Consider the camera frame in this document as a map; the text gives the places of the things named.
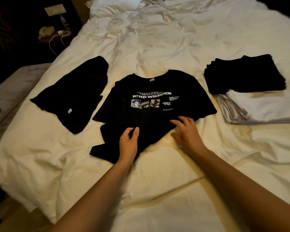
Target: water bottle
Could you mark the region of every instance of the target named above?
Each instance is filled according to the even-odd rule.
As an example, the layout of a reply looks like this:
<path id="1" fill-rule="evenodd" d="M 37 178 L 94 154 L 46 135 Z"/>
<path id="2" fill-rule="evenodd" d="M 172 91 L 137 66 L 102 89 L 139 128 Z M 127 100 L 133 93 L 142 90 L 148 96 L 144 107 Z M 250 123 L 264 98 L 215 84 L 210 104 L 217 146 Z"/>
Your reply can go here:
<path id="1" fill-rule="evenodd" d="M 62 17 L 62 15 L 59 15 L 60 16 L 60 20 L 63 24 L 63 26 L 65 27 L 66 31 L 70 31 L 70 26 L 68 25 L 68 23 L 66 22 L 65 18 Z"/>

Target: cable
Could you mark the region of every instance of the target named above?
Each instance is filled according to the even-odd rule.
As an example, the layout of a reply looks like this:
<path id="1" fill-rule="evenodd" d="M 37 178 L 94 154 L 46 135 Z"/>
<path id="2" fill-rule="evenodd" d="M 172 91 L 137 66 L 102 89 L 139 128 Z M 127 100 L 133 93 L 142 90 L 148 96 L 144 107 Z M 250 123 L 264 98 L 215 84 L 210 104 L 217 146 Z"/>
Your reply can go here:
<path id="1" fill-rule="evenodd" d="M 61 34 L 57 34 L 57 35 L 54 35 L 52 36 L 52 38 L 50 39 L 50 41 L 48 42 L 48 45 L 49 45 L 49 48 L 51 49 L 51 51 L 58 57 L 58 55 L 52 50 L 52 48 L 50 47 L 50 42 L 52 41 L 52 39 L 55 37 L 55 36 L 61 36 L 60 40 L 62 42 L 62 44 L 64 45 L 65 49 L 66 49 L 66 45 L 63 43 L 62 41 L 62 38 L 65 37 L 65 36 L 69 36 L 71 34 L 70 31 L 61 31 Z"/>

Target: wall outlet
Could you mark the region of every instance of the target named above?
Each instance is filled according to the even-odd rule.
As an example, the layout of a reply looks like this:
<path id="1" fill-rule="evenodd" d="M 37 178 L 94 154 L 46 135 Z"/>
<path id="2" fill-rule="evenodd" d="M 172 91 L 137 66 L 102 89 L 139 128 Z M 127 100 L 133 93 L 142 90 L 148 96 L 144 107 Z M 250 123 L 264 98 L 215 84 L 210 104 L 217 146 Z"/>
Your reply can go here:
<path id="1" fill-rule="evenodd" d="M 66 13 L 66 9 L 64 8 L 63 4 L 46 7 L 44 10 L 49 16 Z"/>

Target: bed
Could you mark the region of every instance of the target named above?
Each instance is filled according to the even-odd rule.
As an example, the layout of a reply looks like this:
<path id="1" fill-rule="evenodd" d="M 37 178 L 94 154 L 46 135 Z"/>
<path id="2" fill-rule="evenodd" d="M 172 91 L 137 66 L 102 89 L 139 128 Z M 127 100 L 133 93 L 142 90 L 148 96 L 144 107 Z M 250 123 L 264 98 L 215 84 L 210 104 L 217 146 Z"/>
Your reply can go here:
<path id="1" fill-rule="evenodd" d="M 142 0 L 137 10 L 92 16 L 42 76 L 0 141 L 0 185 L 55 223 L 110 167 L 89 156 L 102 123 L 77 135 L 30 98 L 86 60 L 109 63 L 102 105 L 114 83 L 168 69 L 197 78 L 215 58 L 271 54 L 290 92 L 290 19 L 256 0 Z M 205 145 L 290 204 L 290 124 L 229 125 L 217 114 L 196 122 Z M 166 134 L 141 153 L 111 231 L 241 231 L 201 169 Z"/>

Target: forearm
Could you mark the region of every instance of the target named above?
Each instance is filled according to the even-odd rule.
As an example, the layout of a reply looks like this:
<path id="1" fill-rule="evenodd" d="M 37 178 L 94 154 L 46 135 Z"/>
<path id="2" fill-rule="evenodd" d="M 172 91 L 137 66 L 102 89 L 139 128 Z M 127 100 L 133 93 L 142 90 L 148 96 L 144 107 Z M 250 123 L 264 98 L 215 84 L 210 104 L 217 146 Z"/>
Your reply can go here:
<path id="1" fill-rule="evenodd" d="M 289 204 L 208 149 L 193 158 L 252 230 L 290 231 Z"/>
<path id="2" fill-rule="evenodd" d="M 120 198 L 120 188 L 131 164 L 114 164 L 56 223 L 52 231 L 101 231 Z"/>

